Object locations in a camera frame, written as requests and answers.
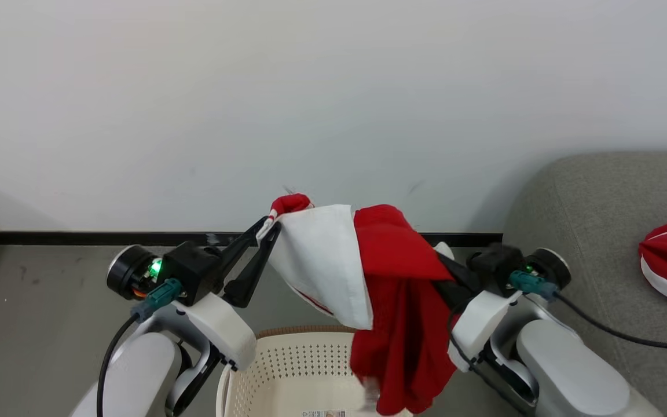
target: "white plastic basket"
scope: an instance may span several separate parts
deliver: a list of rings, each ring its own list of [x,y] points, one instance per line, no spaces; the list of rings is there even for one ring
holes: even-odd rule
[[[353,337],[311,332],[259,338],[256,360],[246,371],[223,370],[215,415],[305,417],[325,410],[343,410],[346,417],[379,415],[363,410],[365,389],[349,367]]]

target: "basket rim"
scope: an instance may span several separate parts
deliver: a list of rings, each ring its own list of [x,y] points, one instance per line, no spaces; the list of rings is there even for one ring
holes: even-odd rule
[[[275,329],[262,330],[256,334],[257,339],[269,336],[292,335],[296,333],[355,333],[357,329],[346,327],[346,325],[291,325],[290,327],[277,327]]]

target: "black cable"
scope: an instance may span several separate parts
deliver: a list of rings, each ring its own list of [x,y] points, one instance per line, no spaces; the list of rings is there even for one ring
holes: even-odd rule
[[[570,307],[573,311],[575,311],[578,315],[580,315],[580,317],[583,317],[583,319],[585,319],[587,322],[595,325],[595,327],[598,327],[599,329],[609,333],[610,335],[617,336],[617,338],[624,339],[632,343],[643,344],[645,346],[653,346],[654,348],[667,349],[667,342],[649,341],[647,339],[636,338],[635,336],[630,336],[622,332],[617,332],[617,330],[611,329],[610,327],[607,327],[606,325],[599,323],[588,314],[585,314],[585,312],[583,312],[582,309],[573,304],[572,301],[570,301],[569,299],[565,298],[565,296],[558,294],[557,292],[554,293],[554,296],[558,300],[563,301],[563,303],[565,303],[568,307]]]
[[[508,394],[504,393],[503,390],[501,390],[495,383],[493,383],[487,376],[485,376],[484,373],[482,373],[481,370],[479,370],[477,367],[473,366],[473,361],[468,359],[466,354],[463,352],[463,350],[460,348],[460,345],[457,344],[457,341],[455,340],[455,336],[452,335],[452,321],[455,319],[455,315],[458,314],[458,312],[463,311],[464,307],[472,301],[472,298],[469,298],[466,300],[464,303],[461,303],[460,305],[456,306],[455,308],[452,309],[452,311],[449,313],[449,321],[447,322],[447,332],[449,333],[449,339],[452,341],[452,344],[455,346],[457,349],[457,352],[460,353],[461,358],[463,358],[463,361],[467,362],[468,367],[470,367],[470,370],[474,373],[476,373],[480,378],[482,378],[482,381],[485,382],[486,385],[490,386],[490,388],[493,388],[493,390],[498,393],[498,395],[503,398],[503,401],[506,401],[507,403],[510,404],[514,409],[516,409],[517,412],[521,415],[527,415],[526,411],[522,409],[519,404],[516,403],[513,399],[511,399]]]
[[[127,322],[120,327],[120,330],[115,333],[115,337],[112,338],[112,341],[109,343],[106,353],[104,353],[104,359],[102,361],[102,367],[100,369],[100,379],[97,382],[97,417],[104,417],[104,380],[107,377],[107,368],[109,367],[109,360],[112,359],[112,353],[117,346],[117,342],[120,341],[120,338],[127,331],[127,328],[130,327],[136,320],[138,320],[138,314],[133,314],[130,316],[130,319],[127,319]]]

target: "gray sofa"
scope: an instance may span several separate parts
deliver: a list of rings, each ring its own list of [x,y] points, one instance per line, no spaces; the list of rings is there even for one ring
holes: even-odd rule
[[[667,341],[667,298],[640,272],[637,245],[667,222],[667,152],[599,153],[543,169],[514,203],[504,243],[551,248],[573,279],[563,293],[610,327]],[[551,307],[593,351],[667,415],[667,350],[597,330],[566,306]]]

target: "gray robot arm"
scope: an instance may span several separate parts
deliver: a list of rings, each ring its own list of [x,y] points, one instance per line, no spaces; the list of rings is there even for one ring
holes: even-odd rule
[[[103,411],[106,417],[145,417],[158,409],[161,415],[177,417],[217,364],[244,370],[254,362],[256,337],[233,307],[248,306],[281,224],[259,241],[259,250],[235,279],[226,283],[225,277],[246,248],[256,243],[256,232],[266,219],[262,217],[223,251],[185,242],[163,257],[141,246],[128,246],[116,256],[109,265],[108,287],[127,300],[140,301],[131,311],[131,320],[140,325],[106,355],[109,366],[100,373],[104,390],[99,384],[93,386],[72,415],[94,417]],[[174,334],[200,358],[193,362],[183,346],[159,332]],[[146,340],[166,348],[145,349]],[[137,386],[146,389],[136,393]],[[97,409],[100,392],[103,407]]]
[[[437,246],[437,251],[449,257],[447,250]],[[553,276],[566,275],[564,285],[569,282],[569,271],[562,271],[567,265],[552,251],[545,249],[540,259],[543,266],[532,266],[533,260],[527,258],[527,268],[523,262],[514,264],[521,257],[502,253],[502,247],[496,250],[499,252],[493,253],[487,267],[490,278],[502,270],[496,264],[510,264],[505,270],[509,273],[521,266],[534,275],[544,275],[547,266],[553,265],[560,270],[548,274],[554,284],[558,280]],[[551,256],[561,262],[549,261]],[[460,349],[451,343],[448,354],[461,371],[473,369],[463,356],[471,361],[483,359],[538,417],[662,415],[617,370],[588,349],[574,330],[550,314],[539,295],[516,291],[500,276],[498,281],[505,291],[480,291],[469,298],[452,328],[452,340]]]

